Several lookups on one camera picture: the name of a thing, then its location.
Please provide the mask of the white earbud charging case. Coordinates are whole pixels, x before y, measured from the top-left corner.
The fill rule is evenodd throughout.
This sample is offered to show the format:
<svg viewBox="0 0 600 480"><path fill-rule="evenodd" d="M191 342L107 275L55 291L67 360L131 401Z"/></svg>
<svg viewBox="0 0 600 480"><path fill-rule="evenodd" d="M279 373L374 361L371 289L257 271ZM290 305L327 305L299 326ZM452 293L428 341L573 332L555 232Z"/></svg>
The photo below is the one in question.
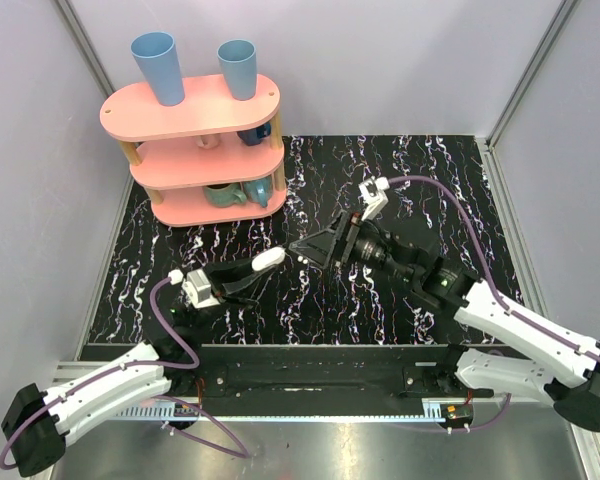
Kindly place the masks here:
<svg viewBox="0 0 600 480"><path fill-rule="evenodd" d="M285 260L286 252L282 247L273 247L256 255L251 261L254 272L264 271L268 268L280 265Z"/></svg>

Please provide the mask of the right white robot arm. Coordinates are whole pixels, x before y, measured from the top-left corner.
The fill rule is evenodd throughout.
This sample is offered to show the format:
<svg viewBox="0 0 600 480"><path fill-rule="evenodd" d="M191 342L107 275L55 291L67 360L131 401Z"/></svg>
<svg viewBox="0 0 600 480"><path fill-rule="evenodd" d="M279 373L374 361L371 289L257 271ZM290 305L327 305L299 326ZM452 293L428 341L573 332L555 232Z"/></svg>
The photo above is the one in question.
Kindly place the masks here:
<svg viewBox="0 0 600 480"><path fill-rule="evenodd" d="M486 279L440 254L417 218L393 230L341 211L291 251L321 270L357 264L401 282L410 304L494 336L519 352L499 357L453 346L434 384L446 396L491 390L534 399L564 420L600 432L600 339L564 328L507 298Z"/></svg>

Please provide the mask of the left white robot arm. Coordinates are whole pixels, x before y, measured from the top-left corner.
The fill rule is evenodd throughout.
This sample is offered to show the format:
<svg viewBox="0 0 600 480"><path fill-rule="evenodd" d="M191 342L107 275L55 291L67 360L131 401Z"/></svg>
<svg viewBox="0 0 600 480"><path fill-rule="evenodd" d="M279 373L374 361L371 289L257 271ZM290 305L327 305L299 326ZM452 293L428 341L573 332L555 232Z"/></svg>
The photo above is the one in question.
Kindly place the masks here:
<svg viewBox="0 0 600 480"><path fill-rule="evenodd" d="M31 383L15 395L1 422L6 444L0 469L34 476L56 464L83 435L149 399L175 402L179 396L200 395L194 325L221 307L245 307L251 290L285 257L281 247L229 262L212 262L183 273L175 269L157 282L149 304L163 329L163 338L145 340L127 353L77 379L40 389Z"/></svg>

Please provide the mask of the teal ceramic mug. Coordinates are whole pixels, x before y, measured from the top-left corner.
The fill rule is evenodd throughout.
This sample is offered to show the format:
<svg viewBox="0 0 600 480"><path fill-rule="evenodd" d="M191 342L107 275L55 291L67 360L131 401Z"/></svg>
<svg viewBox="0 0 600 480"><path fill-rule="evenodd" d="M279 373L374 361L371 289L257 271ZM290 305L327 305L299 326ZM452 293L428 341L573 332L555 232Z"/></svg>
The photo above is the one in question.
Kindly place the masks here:
<svg viewBox="0 0 600 480"><path fill-rule="evenodd" d="M273 182L270 176L245 181L242 183L242 188L248 201L262 208L268 207L273 195Z"/></svg>

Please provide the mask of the green ceramic mug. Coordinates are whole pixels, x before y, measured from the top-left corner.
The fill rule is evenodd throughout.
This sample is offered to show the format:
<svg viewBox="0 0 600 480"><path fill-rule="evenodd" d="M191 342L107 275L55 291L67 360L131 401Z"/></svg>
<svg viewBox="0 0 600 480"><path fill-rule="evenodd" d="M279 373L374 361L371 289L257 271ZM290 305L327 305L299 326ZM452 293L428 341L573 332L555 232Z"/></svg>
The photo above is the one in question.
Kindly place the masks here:
<svg viewBox="0 0 600 480"><path fill-rule="evenodd" d="M217 208L244 205L247 201L246 194L239 183L204 186L203 193L206 200Z"/></svg>

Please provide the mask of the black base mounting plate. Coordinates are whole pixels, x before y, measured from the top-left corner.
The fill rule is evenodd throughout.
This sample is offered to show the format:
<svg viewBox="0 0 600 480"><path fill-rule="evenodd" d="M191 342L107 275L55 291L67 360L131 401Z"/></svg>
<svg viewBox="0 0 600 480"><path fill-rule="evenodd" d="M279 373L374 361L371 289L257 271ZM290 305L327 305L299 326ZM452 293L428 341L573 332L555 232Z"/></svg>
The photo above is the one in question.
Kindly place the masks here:
<svg viewBox="0 0 600 480"><path fill-rule="evenodd" d="M455 377L457 347L204 345L190 393L216 417L420 416L425 399L490 398Z"/></svg>

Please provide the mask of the pink three-tier shelf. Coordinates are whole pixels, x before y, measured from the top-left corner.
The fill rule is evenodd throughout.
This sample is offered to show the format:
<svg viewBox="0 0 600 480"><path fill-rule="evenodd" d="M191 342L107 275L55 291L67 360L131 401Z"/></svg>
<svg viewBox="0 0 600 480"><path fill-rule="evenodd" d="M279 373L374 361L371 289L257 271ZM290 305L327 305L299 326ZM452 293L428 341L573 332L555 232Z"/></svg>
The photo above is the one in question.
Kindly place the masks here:
<svg viewBox="0 0 600 480"><path fill-rule="evenodd" d="M285 203L284 145L279 129L281 94L276 83L258 75L256 94L232 97L220 74L187 77L185 98L176 106L158 103L150 86L135 83L113 93L102 105L100 122L116 139L135 182L147 192L155 218L171 227L189 227L267 217ZM271 124L271 135L245 145L238 131ZM218 134L214 149L201 149L195 137ZM273 195L267 208L247 201L217 208L203 187L270 176Z"/></svg>

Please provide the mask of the dark blue mug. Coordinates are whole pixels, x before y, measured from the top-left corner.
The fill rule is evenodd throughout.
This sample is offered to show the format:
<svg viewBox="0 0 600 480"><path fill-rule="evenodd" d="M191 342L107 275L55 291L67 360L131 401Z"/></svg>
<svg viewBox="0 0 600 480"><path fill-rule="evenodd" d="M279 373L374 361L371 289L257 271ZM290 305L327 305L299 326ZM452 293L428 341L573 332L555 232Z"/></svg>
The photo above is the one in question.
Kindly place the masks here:
<svg viewBox="0 0 600 480"><path fill-rule="evenodd" d="M271 124L266 122L258 127L237 132L239 139L247 146L256 146L271 135Z"/></svg>

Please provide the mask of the black marbled table mat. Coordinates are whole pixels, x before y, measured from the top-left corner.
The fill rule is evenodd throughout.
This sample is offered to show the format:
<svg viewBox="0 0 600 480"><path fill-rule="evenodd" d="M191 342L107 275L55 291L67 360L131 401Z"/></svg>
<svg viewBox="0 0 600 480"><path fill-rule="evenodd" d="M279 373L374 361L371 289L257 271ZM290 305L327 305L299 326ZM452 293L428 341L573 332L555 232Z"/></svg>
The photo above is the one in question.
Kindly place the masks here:
<svg viewBox="0 0 600 480"><path fill-rule="evenodd" d="M294 253L255 283L244 305L195 318L201 343L239 345L489 344L454 315L478 284L514 301L518 282L487 169L468 136L350 135L285 139L287 197L275 214L168 227L145 191L127 195L87 340L135 344L183 316L168 272L231 262L327 231L323 259Z"/></svg>

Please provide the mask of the pink mug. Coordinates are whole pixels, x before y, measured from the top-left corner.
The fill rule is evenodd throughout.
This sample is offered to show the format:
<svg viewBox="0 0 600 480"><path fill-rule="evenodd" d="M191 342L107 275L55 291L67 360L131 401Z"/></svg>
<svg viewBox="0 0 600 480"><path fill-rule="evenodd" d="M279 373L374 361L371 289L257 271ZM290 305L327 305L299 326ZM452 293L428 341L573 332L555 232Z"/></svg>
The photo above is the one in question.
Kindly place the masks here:
<svg viewBox="0 0 600 480"><path fill-rule="evenodd" d="M208 150L216 148L220 144L221 139L218 134L207 134L196 136L195 142L199 148Z"/></svg>

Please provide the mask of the right light blue cup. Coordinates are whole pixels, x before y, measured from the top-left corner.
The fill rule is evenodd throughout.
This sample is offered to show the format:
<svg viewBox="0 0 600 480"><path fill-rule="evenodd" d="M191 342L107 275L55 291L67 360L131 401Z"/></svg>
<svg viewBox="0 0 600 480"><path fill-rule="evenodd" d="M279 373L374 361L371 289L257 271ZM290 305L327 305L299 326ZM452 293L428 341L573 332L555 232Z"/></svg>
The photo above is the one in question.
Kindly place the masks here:
<svg viewBox="0 0 600 480"><path fill-rule="evenodd" d="M233 98L240 101L253 98L257 86L255 46L244 39L229 40L219 46L217 58Z"/></svg>

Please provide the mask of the light blue cup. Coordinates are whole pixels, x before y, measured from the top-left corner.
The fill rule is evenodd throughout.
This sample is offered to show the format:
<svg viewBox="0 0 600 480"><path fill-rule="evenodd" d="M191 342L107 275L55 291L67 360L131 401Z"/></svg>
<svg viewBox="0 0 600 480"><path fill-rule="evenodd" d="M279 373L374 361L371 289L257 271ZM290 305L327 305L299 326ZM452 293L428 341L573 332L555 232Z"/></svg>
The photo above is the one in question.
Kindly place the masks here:
<svg viewBox="0 0 600 480"><path fill-rule="evenodd" d="M253 98L257 86L255 46L244 39L229 40L219 46L217 58L233 98L240 101Z"/></svg>
<svg viewBox="0 0 600 480"><path fill-rule="evenodd" d="M163 106L180 104L185 92L174 37L148 32L134 39L130 49L157 101Z"/></svg>

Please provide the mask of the left light blue cup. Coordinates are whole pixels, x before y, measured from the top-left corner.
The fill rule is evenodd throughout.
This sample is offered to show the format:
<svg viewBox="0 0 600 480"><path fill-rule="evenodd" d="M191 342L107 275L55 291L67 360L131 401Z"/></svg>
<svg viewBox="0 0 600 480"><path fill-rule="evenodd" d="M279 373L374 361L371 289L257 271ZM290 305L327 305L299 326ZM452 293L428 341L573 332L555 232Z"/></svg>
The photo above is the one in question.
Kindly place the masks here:
<svg viewBox="0 0 600 480"><path fill-rule="evenodd" d="M148 32L134 39L130 49L157 101L163 106L180 104L185 92L174 37Z"/></svg>

